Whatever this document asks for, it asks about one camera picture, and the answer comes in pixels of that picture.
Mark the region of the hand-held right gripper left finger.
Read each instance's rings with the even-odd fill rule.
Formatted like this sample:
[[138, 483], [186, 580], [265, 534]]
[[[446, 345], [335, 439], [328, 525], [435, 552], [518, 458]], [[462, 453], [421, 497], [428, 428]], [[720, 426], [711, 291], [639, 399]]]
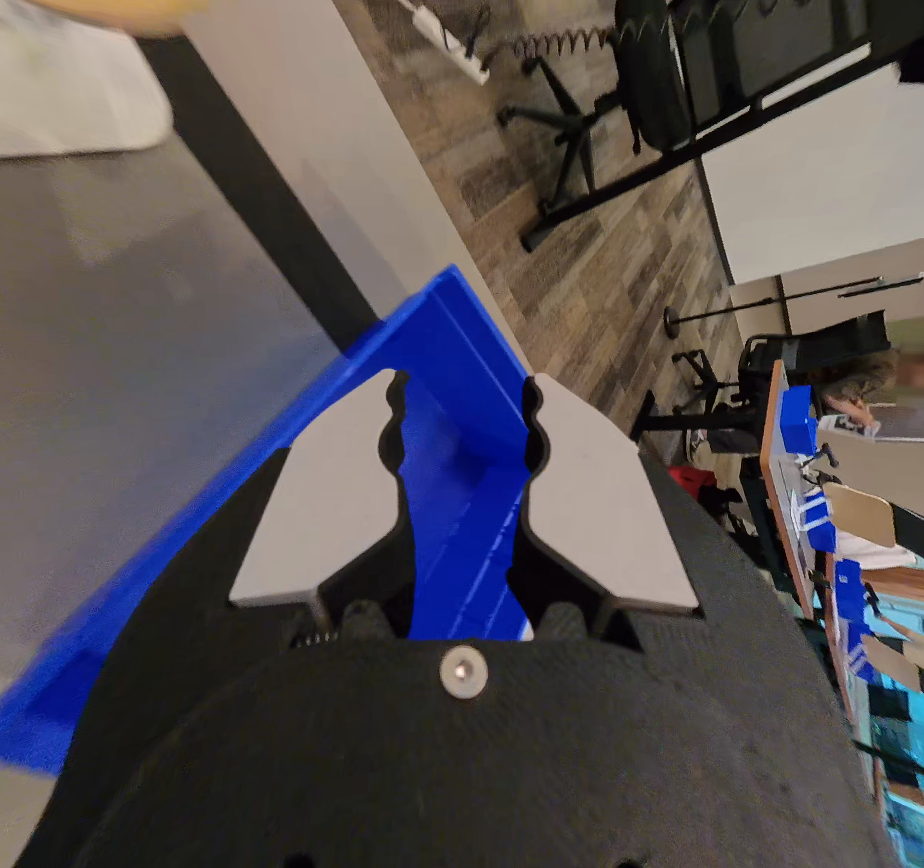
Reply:
[[302, 604], [330, 631], [365, 601], [395, 635], [410, 635], [415, 536], [401, 475], [409, 379], [379, 371], [293, 440], [230, 589], [234, 607]]

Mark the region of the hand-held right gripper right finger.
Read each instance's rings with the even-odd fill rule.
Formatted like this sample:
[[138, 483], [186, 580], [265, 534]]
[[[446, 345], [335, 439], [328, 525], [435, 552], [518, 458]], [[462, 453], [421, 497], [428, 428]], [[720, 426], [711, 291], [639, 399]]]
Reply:
[[522, 417], [527, 478], [507, 584], [533, 634], [564, 605], [598, 636], [627, 611], [698, 616], [638, 445], [548, 375], [526, 377]]

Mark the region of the blue plastic bin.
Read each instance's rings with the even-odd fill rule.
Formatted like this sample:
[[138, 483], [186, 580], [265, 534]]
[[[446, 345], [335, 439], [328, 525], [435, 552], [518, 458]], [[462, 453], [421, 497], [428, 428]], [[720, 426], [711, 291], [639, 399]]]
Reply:
[[52, 633], [2, 691], [2, 764], [60, 773], [104, 658], [156, 577], [274, 450], [385, 368], [410, 375], [401, 474], [418, 562], [411, 638], [523, 635], [526, 616], [504, 575], [526, 482], [526, 370], [451, 265], [248, 433]]
[[809, 456], [817, 451], [818, 421], [813, 409], [811, 386], [796, 386], [783, 392], [778, 426], [786, 453]]
[[791, 517], [797, 533], [820, 552], [835, 554], [837, 530], [830, 516], [829, 502], [821, 489], [791, 495]]
[[865, 624], [867, 591], [859, 562], [839, 559], [834, 563], [833, 590], [838, 619]]

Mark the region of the red bag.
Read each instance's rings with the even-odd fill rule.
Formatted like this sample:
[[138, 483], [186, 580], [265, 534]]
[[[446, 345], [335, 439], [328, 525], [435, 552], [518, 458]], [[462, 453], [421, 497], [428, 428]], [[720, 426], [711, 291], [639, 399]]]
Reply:
[[672, 479], [698, 503], [706, 493], [712, 492], [716, 487], [717, 478], [710, 469], [675, 465], [667, 470]]

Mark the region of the black floor stand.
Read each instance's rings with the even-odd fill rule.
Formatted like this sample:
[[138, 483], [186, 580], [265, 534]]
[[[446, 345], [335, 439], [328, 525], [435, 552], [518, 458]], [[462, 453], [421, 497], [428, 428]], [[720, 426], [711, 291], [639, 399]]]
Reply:
[[751, 309], [763, 308], [766, 306], [774, 306], [779, 304], [788, 303], [792, 299], [807, 298], [817, 295], [822, 295], [826, 293], [833, 292], [853, 292], [853, 291], [876, 291], [881, 285], [884, 284], [884, 276], [877, 275], [875, 277], [870, 277], [862, 280], [854, 280], [851, 282], [845, 282], [837, 285], [827, 285], [821, 288], [817, 288], [810, 291], [802, 291], [796, 294], [777, 294], [776, 296], [769, 296], [760, 298], [749, 303], [743, 304], [732, 304], [730, 306], [722, 307], [721, 309], [714, 309], [710, 311], [698, 312], [691, 315], [682, 316], [678, 311], [671, 307], [667, 306], [664, 308], [662, 316], [662, 325], [665, 335], [673, 340], [679, 336], [679, 326], [691, 323], [698, 322], [701, 320], [709, 319], [712, 317], [725, 316], [737, 313], [739, 311], [747, 311]]

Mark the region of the black tape strip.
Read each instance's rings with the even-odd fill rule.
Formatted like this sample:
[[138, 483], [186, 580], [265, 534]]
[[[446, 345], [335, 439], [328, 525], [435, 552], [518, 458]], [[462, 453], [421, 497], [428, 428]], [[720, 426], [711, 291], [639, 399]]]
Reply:
[[136, 39], [175, 130], [341, 353], [380, 319], [193, 43]]

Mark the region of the black office chair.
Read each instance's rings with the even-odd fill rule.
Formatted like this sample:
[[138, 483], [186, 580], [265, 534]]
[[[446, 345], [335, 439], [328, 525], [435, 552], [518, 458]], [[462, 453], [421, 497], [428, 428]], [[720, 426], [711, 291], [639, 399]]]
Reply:
[[[617, 81], [615, 88], [595, 100], [592, 111], [584, 112], [552, 69], [549, 56], [587, 50], [594, 43], [612, 51]], [[496, 117], [503, 128], [515, 119], [544, 125], [554, 131], [555, 143], [565, 147], [555, 190], [539, 203], [543, 222], [561, 224], [656, 181], [695, 157], [695, 129], [673, 48], [673, 20], [666, 0], [616, 0], [614, 23], [607, 28], [524, 35], [504, 42], [494, 53], [502, 51], [520, 60], [524, 76], [539, 70], [559, 108], [553, 113], [509, 104]], [[642, 145], [647, 145], [659, 156], [630, 175], [598, 187], [591, 135], [614, 111], [622, 112], [629, 123], [633, 155], [639, 157]]]

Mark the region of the white power strip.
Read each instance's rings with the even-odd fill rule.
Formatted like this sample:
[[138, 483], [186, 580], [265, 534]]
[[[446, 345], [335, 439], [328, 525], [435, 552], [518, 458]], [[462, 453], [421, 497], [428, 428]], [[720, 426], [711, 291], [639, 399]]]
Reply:
[[424, 3], [395, 0], [409, 15], [413, 28], [442, 56], [479, 86], [487, 83], [490, 72], [482, 68], [482, 60], [469, 50]]

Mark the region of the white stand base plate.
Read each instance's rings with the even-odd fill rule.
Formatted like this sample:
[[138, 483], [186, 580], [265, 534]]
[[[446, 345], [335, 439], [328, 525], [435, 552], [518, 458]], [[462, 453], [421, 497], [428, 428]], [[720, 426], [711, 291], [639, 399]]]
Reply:
[[133, 38], [1, 0], [3, 159], [147, 150], [173, 123]]

